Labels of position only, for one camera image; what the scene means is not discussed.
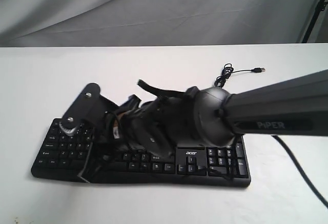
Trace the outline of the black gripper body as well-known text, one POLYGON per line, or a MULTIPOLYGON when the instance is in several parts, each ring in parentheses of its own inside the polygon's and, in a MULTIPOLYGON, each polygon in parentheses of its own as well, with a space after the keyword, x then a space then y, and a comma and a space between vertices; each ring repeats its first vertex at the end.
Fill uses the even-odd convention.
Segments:
POLYGON ((99 123, 103 142, 112 149, 145 149, 167 158, 177 147, 195 145, 192 100, 153 100, 139 107, 129 103, 108 111, 99 123))

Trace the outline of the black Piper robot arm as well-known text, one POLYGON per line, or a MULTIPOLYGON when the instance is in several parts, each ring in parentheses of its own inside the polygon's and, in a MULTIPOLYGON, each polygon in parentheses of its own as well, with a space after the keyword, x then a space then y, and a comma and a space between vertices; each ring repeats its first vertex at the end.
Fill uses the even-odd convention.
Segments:
POLYGON ((132 95, 118 106, 88 84, 74 103, 77 124, 91 126, 90 151, 79 176, 97 182, 124 151, 142 152, 124 165, 125 178, 171 181, 240 181, 247 176, 240 151, 229 149, 245 134, 327 136, 327 71, 230 94, 220 85, 184 92, 138 85, 155 95, 142 104, 132 95))

